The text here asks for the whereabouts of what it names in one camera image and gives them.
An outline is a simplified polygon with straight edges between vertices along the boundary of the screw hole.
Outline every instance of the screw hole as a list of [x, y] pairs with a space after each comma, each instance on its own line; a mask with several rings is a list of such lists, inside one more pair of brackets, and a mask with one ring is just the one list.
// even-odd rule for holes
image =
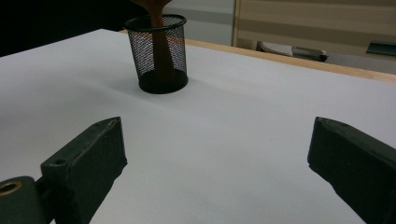
[[0, 186], [0, 196], [8, 195], [16, 190], [18, 190], [22, 186], [22, 182], [9, 182]]
[[62, 164], [64, 164], [65, 162], [66, 162], [65, 159], [59, 159], [59, 160], [56, 160], [56, 161], [55, 161], [55, 165], [62, 165]]

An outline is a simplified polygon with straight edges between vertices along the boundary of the table surface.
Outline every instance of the table surface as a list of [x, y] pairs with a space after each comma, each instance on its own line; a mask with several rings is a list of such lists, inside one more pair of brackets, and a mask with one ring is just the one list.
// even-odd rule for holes
[[202, 42], [202, 41], [197, 41], [197, 40], [187, 39], [186, 43], [188, 45], [193, 45], [196, 47], [217, 49], [217, 50], [221, 50], [221, 51], [225, 51], [225, 52], [230, 52], [230, 53], [245, 55], [245, 56], [249, 56], [249, 57], [264, 59], [264, 60], [277, 62], [277, 63], [296, 65], [296, 66], [300, 66], [300, 67], [312, 68], [312, 69], [316, 69], [316, 70], [327, 71], [327, 72], [332, 72], [332, 73], [337, 73], [337, 74], [343, 74], [343, 75], [352, 76], [352, 77], [363, 77], [363, 78], [368, 78], [368, 79], [373, 79], [373, 80], [385, 81], [385, 82], [389, 82], [389, 83], [396, 83], [396, 76], [393, 74], [381, 73], [381, 72], [359, 69], [359, 68], [354, 68], [354, 67], [348, 67], [348, 66], [343, 66], [343, 65], [338, 65], [338, 64], [309, 61], [309, 60], [299, 59], [299, 58], [291, 58], [291, 57], [283, 56], [283, 55], [259, 52], [259, 51], [251, 50], [251, 49], [234, 48], [234, 47], [213, 44], [213, 43], [207, 43], [207, 42]]
[[189, 84], [141, 91], [105, 30], [0, 58], [0, 179], [120, 116], [129, 164], [92, 223], [363, 223], [306, 161], [315, 117], [396, 147], [396, 85], [188, 45]]

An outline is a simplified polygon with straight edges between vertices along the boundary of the wooden table edge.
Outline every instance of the wooden table edge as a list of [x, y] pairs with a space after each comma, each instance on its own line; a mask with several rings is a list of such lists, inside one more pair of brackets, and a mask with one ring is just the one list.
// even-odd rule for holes
[[272, 53], [259, 52], [251, 49], [239, 49], [231, 46], [213, 44], [199, 40], [186, 39], [186, 44], [200, 48], [220, 50], [220, 51], [235, 53], [248, 57], [269, 60], [277, 63], [285, 63], [285, 64], [290, 64], [290, 65], [295, 65], [310, 69], [317, 69], [321, 71], [332, 72], [332, 73], [337, 73], [352, 77], [362, 77], [362, 78], [368, 78], [372, 80], [378, 80], [378, 81], [396, 84], [396, 75], [392, 75], [388, 73], [381, 73], [381, 72], [359, 69], [354, 67], [347, 67], [347, 66], [331, 64], [331, 63], [322, 63], [322, 62], [309, 61], [305, 59], [291, 58], [291, 57], [272, 54]]

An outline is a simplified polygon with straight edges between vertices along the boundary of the floor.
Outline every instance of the floor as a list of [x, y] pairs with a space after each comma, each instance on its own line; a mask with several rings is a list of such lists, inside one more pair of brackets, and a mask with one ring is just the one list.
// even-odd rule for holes
[[396, 75], [396, 60], [382, 60], [332, 52], [327, 52], [327, 55], [329, 55], [329, 58], [325, 63], [339, 64]]
[[[292, 56], [295, 58], [303, 58], [313, 61], [319, 61], [318, 56], [320, 54], [323, 54], [321, 50], [309, 50], [310, 53], [306, 54], [306, 51], [297, 50], [292, 46], [272, 44], [267, 42], [259, 42], [257, 46], [257, 50]], [[384, 59], [377, 59], [371, 57], [346, 55], [346, 54], [334, 53], [329, 51], [326, 51], [326, 55], [328, 55], [329, 57], [327, 58], [325, 63], [338, 64], [348, 67], [356, 67], [365, 70], [396, 75], [396, 58], [393, 60], [391, 59], [384, 60]]]

